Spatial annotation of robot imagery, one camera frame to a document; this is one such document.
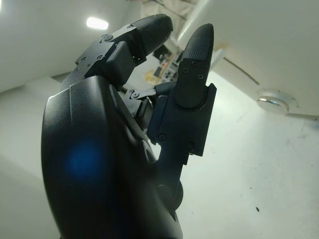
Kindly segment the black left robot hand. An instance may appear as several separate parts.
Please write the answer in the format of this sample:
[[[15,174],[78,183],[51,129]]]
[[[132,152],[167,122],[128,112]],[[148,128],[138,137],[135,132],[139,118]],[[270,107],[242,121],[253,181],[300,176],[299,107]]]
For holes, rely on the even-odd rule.
[[[157,14],[102,35],[48,99],[42,175],[63,239],[183,237],[181,171],[190,155],[203,155],[216,96],[206,82],[213,25],[193,33],[175,82],[119,94],[172,30]]]

